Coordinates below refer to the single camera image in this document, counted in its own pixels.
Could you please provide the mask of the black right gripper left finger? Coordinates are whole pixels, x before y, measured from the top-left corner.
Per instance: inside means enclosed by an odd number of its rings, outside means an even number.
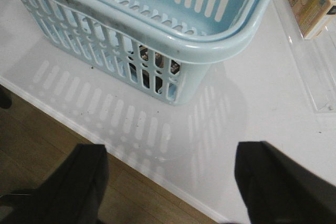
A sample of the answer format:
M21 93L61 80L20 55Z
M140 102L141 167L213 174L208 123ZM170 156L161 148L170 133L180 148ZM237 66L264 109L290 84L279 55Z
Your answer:
M38 188L3 200L13 211L1 223L101 223L98 212L108 178L106 147L78 144Z

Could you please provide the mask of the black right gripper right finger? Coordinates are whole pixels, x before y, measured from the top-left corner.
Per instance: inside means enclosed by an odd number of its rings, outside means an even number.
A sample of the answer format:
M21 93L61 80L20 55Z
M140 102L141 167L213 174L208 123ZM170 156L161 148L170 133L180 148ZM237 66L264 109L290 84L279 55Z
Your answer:
M335 223L335 186L266 141L238 143L234 175L251 223Z

